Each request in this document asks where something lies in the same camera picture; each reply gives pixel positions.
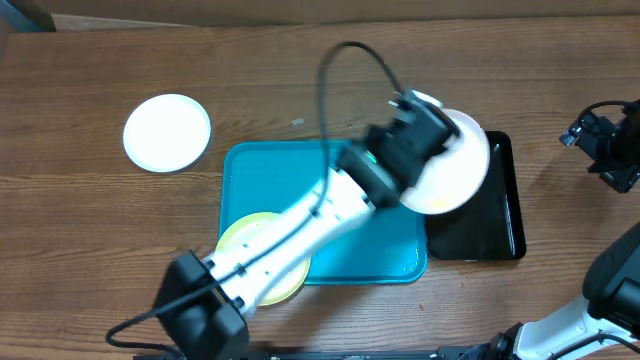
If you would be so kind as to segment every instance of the white disc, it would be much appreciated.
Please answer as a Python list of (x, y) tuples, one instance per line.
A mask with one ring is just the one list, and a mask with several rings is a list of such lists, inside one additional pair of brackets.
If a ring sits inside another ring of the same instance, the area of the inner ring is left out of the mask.
[(467, 202), (489, 169), (489, 140), (484, 130), (465, 113), (443, 111), (460, 128), (460, 137), (427, 162), (415, 188), (407, 189), (401, 198), (402, 204), (422, 214), (443, 214)]
[(122, 142), (136, 165), (153, 172), (180, 170), (204, 152), (211, 122), (190, 97), (166, 94), (140, 104), (129, 115)]

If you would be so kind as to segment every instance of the cable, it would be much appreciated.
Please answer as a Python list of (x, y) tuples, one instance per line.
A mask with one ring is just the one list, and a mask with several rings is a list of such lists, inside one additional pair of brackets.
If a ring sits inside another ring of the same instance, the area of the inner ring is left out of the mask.
[(595, 136), (605, 135), (601, 132), (596, 133), (591, 128), (591, 125), (586, 126), (586, 123), (584, 122), (584, 117), (587, 116), (588, 113), (590, 113), (594, 109), (604, 107), (604, 106), (625, 106), (625, 107), (635, 108), (636, 110), (640, 110), (640, 104), (632, 101), (608, 100), (608, 101), (601, 101), (601, 102), (597, 102), (595, 104), (589, 105), (587, 108), (585, 108), (580, 112), (580, 115), (578, 115), (578, 120), (577, 120), (579, 121), (580, 126), (585, 130), (585, 132)]
[(563, 356), (566, 356), (566, 355), (568, 355), (568, 354), (570, 354), (570, 353), (572, 353), (572, 352), (574, 352), (574, 351), (576, 351), (578, 349), (581, 349), (581, 348), (591, 344), (592, 342), (598, 341), (599, 343), (602, 343), (605, 340), (616, 341), (616, 342), (626, 346), (627, 348), (633, 350), (637, 354), (640, 354), (640, 348), (635, 346), (635, 345), (633, 345), (632, 343), (628, 342), (627, 340), (625, 340), (625, 339), (623, 339), (621, 337), (615, 336), (615, 335), (600, 333), (600, 334), (594, 335), (592, 337), (588, 337), (588, 338), (586, 338), (586, 339), (584, 339), (584, 340), (582, 340), (582, 341), (580, 341), (580, 342), (578, 342), (576, 344), (573, 344), (573, 345), (569, 346), (568, 348), (562, 350), (561, 352), (559, 352), (557, 354), (553, 354), (549, 358), (549, 360), (558, 360)]
[(320, 195), (318, 196), (318, 201), (315, 203), (315, 205), (310, 209), (309, 211), (309, 215), (307, 215), (307, 217), (302, 220), (300, 222), (300, 224), (298, 224), (293, 230), (291, 230), (287, 235), (285, 235), (284, 237), (282, 237), (280, 240), (278, 240), (276, 243), (274, 243), (272, 246), (270, 246), (269, 248), (267, 248), (265, 251), (263, 251), (262, 253), (256, 255), (255, 257), (251, 258), (250, 260), (248, 260), (246, 263), (241, 264), (240, 266), (238, 266), (236, 268), (235, 271), (225, 275), (222, 279), (219, 279), (218, 281), (212, 282), (209, 285), (206, 285), (198, 290), (195, 290), (191, 293), (185, 294), (182, 297), (164, 305), (161, 306), (159, 308), (155, 308), (151, 311), (148, 311), (144, 314), (140, 314), (132, 319), (129, 319), (119, 325), (114, 326), (111, 330), (109, 330), (107, 332), (106, 335), (106, 341), (108, 344), (115, 346), (115, 347), (120, 347), (120, 348), (129, 348), (129, 349), (151, 349), (151, 350), (160, 350), (160, 351), (165, 351), (168, 353), (171, 353), (175, 356), (177, 356), (179, 359), (183, 358), (183, 354), (177, 350), (176, 348), (173, 348), (171, 346), (167, 346), (167, 345), (162, 345), (162, 344), (152, 344), (152, 343), (140, 343), (140, 342), (127, 342), (127, 341), (119, 341), (119, 340), (115, 340), (113, 338), (113, 336), (115, 336), (117, 333), (119, 333), (122, 330), (125, 330), (135, 324), (141, 323), (145, 320), (148, 320), (152, 317), (156, 317), (159, 315), (162, 315), (168, 311), (171, 311), (173, 309), (175, 309), (176, 307), (182, 306), (184, 304), (186, 304), (187, 302), (193, 301), (197, 298), (199, 298), (200, 296), (208, 293), (209, 291), (212, 291), (213, 289), (215, 289), (217, 286), (219, 286), (220, 284), (225, 283), (227, 280), (231, 279), (232, 277), (238, 275), (238, 273), (240, 273), (241, 271), (243, 271), (244, 269), (246, 269), (247, 267), (253, 265), (254, 263), (256, 263), (257, 261), (259, 261), (260, 259), (264, 258), (265, 256), (267, 256), (268, 254), (270, 254), (271, 252), (273, 252), (275, 249), (277, 249), (279, 246), (281, 246), (282, 244), (284, 244), (286, 241), (288, 241), (289, 239), (291, 239), (291, 237), (293, 237), (296, 233), (298, 233), (302, 228), (304, 228), (313, 218), (315, 215), (317, 215), (320, 207), (322, 206), (322, 204), (324, 203), (326, 196), (327, 196), (327, 192), (329, 191), (329, 166), (330, 166), (330, 157), (329, 157), (329, 136), (328, 136), (328, 125), (327, 125), (327, 107), (326, 107), (326, 92), (327, 92), (327, 73), (329, 70), (329, 65), (331, 65), (331, 63), (333, 62), (333, 60), (335, 59), (336, 55), (338, 55), (338, 53), (340, 52), (340, 50), (347, 48), (347, 47), (357, 47), (360, 49), (363, 49), (364, 51), (366, 51), (367, 53), (369, 53), (377, 62), (378, 64), (382, 67), (382, 69), (384, 70), (385, 74), (387, 75), (387, 77), (389, 78), (389, 80), (391, 81), (391, 84), (394, 88), (394, 91), (402, 94), (402, 87), (400, 86), (400, 83), (398, 82), (398, 79), (395, 77), (395, 75), (393, 74), (393, 72), (391, 71), (391, 68), (389, 68), (389, 66), (384, 62), (384, 60), (382, 59), (382, 57), (376, 53), (373, 49), (371, 49), (369, 46), (360, 43), (360, 42), (355, 42), (355, 41), (347, 41), (347, 42), (342, 42), (339, 43), (337, 45), (335, 45), (333, 48), (331, 48), (331, 50), (329, 50), (329, 52), (327, 52), (327, 54), (322, 58), (322, 61), (320, 62), (320, 65), (318, 67), (318, 77), (317, 77), (317, 86), (318, 86), (318, 91), (317, 91), (317, 107), (318, 107), (318, 117), (319, 117), (319, 121), (320, 121), (320, 134), (322, 136), (322, 140), (321, 140), (321, 146), (322, 146), (322, 157), (323, 157), (323, 166), (324, 166), (324, 172), (323, 172), (323, 185), (322, 185), (322, 191), (320, 192)]

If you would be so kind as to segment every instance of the wooden table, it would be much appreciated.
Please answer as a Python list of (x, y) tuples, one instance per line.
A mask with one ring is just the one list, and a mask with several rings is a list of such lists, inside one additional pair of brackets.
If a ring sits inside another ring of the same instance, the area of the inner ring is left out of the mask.
[[(511, 137), (528, 252), (517, 263), (431, 261), (407, 286), (307, 287), (259, 310), (253, 340), (468, 345), (578, 296), (595, 256), (640, 218), (640, 194), (588, 175), (587, 156), (558, 136), (593, 102), (639, 97), (640, 17), (17, 34), (0, 72), (0, 357), (127, 358), (104, 334), (149, 308), (175, 254), (215, 244), (225, 153), (317, 137), (316, 66), (346, 39)], [(330, 81), (332, 136), (390, 119), (391, 89), (365, 54), (341, 55)], [(197, 99), (214, 124), (202, 160), (172, 175), (137, 168), (121, 144), (128, 114), (164, 93)], [(156, 321), (124, 336), (168, 341)]]

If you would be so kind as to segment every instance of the yellow plate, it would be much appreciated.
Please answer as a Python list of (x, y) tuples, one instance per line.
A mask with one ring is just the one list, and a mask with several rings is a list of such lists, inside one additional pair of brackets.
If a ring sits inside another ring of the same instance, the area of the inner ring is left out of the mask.
[[(268, 224), (278, 216), (275, 213), (261, 212), (243, 217), (229, 226), (227, 231), (222, 234), (215, 251), (224, 253), (225, 249), (229, 249), (247, 236), (255, 234), (261, 226)], [(306, 259), (296, 266), (267, 293), (260, 306), (273, 305), (293, 295), (304, 284), (310, 267), (311, 259)]]

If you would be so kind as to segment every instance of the teal tray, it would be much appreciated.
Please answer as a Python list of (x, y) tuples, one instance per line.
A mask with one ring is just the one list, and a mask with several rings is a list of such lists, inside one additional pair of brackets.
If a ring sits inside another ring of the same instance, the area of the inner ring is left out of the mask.
[[(332, 159), (348, 140), (331, 140)], [(322, 176), (319, 141), (246, 142), (224, 161), (220, 234), (256, 212), (282, 213)], [(307, 285), (405, 284), (427, 268), (424, 216), (400, 206), (334, 239), (311, 259)]]

